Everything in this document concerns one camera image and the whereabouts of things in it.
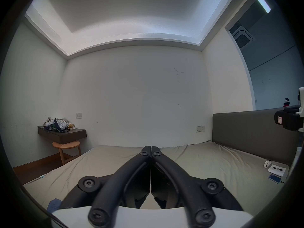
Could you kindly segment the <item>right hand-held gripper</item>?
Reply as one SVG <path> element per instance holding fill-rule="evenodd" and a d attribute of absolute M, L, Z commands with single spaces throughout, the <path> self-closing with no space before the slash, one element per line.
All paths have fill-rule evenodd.
<path fill-rule="evenodd" d="M 299 106 L 285 107 L 274 115 L 276 124 L 290 131 L 304 132 L 304 88 L 299 88 Z"/>

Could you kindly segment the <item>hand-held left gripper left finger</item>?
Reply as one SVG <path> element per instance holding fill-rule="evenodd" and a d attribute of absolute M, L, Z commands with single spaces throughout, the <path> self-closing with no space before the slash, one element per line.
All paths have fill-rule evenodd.
<path fill-rule="evenodd" d="M 151 147 L 145 146 L 114 174 L 82 177 L 58 210 L 91 206 L 87 221 L 93 227 L 114 227 L 120 204 L 140 208 L 150 193 Z"/>

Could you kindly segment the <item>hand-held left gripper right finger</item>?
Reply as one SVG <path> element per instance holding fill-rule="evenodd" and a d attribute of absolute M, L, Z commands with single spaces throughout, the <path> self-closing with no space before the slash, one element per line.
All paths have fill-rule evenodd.
<path fill-rule="evenodd" d="M 244 211 L 217 178 L 191 177 L 156 147 L 151 147 L 151 193 L 161 209 L 185 208 L 190 227 L 211 227 L 213 208 Z"/>

